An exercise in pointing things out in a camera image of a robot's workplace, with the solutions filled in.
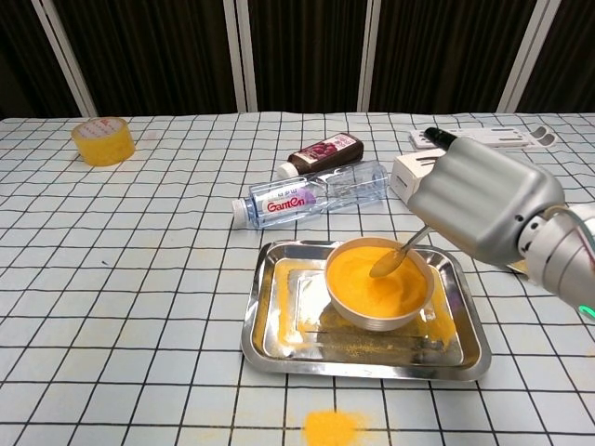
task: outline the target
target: yellow tape roll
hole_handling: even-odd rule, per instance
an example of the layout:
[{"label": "yellow tape roll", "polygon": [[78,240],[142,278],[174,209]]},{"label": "yellow tape roll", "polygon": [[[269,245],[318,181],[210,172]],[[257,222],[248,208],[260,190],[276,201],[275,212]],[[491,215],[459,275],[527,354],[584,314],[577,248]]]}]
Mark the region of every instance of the yellow tape roll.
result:
[{"label": "yellow tape roll", "polygon": [[87,164],[112,165],[134,153],[128,125],[121,118],[91,119],[75,127],[72,136]]}]

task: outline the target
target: robotic hand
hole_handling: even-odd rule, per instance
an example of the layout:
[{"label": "robotic hand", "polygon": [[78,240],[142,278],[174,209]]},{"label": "robotic hand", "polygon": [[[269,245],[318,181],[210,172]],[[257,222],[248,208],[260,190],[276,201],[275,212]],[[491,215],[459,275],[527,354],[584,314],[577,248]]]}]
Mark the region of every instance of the robotic hand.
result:
[{"label": "robotic hand", "polygon": [[525,259],[528,276],[595,320],[595,203],[566,207],[549,172],[437,128],[447,150],[407,203],[468,255],[493,265]]}]

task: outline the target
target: brown bottle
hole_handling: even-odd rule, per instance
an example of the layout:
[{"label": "brown bottle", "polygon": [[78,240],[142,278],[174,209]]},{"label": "brown bottle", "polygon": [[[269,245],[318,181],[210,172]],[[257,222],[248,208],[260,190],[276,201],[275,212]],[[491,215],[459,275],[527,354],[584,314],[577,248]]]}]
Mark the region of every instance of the brown bottle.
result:
[{"label": "brown bottle", "polygon": [[361,161],[364,144],[349,133],[338,133],[289,155],[277,168],[280,178],[297,177]]}]

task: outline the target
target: bowl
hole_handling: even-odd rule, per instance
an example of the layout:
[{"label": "bowl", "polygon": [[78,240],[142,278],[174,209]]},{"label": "bowl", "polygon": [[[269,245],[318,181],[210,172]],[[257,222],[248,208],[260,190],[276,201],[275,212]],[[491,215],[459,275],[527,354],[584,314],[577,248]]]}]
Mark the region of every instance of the bowl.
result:
[{"label": "bowl", "polygon": [[387,332],[389,330],[394,330],[396,328],[402,327],[406,325],[408,322],[412,321],[419,311],[423,309],[431,300],[431,296],[434,291],[434,276],[431,272],[431,268],[428,266],[426,261],[420,256],[415,250],[410,249],[407,253],[407,257],[409,257],[419,268],[421,274],[426,279],[426,297],[421,305],[418,308],[413,309],[412,311],[397,316],[394,318],[376,318],[373,316],[367,316],[362,314],[358,311],[355,311],[346,305],[344,305],[338,297],[333,293],[329,282],[328,282],[328,268],[333,263],[333,260],[337,258],[338,255],[344,253],[353,248],[358,248],[362,246],[379,246],[379,247],[388,247],[388,248],[399,248],[402,246],[402,243],[398,243],[395,240],[390,239],[383,239],[381,237],[361,237],[358,239],[349,240],[341,244],[339,247],[335,248],[330,256],[326,259],[326,266],[324,268],[324,279],[326,281],[326,289],[328,290],[328,294],[331,297],[331,303],[338,314],[340,314],[343,318],[347,319],[354,325],[364,328],[365,330],[372,330],[374,332]]}]

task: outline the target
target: bottle label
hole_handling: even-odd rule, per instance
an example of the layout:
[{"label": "bottle label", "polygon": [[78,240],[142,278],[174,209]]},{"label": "bottle label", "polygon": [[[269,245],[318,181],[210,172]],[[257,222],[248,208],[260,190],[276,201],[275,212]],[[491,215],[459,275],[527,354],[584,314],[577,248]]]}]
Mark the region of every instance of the bottle label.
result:
[{"label": "bottle label", "polygon": [[306,163],[312,164],[323,160],[327,156],[337,153],[338,151],[342,151],[351,144],[355,144],[355,142],[355,139],[339,133],[329,139],[325,139],[324,141],[303,148],[296,153],[296,156],[304,160]]},{"label": "bottle label", "polygon": [[262,212],[274,214],[299,211],[308,209],[312,204],[316,204],[316,197],[306,188],[294,184],[273,190],[265,195],[262,200]]}]

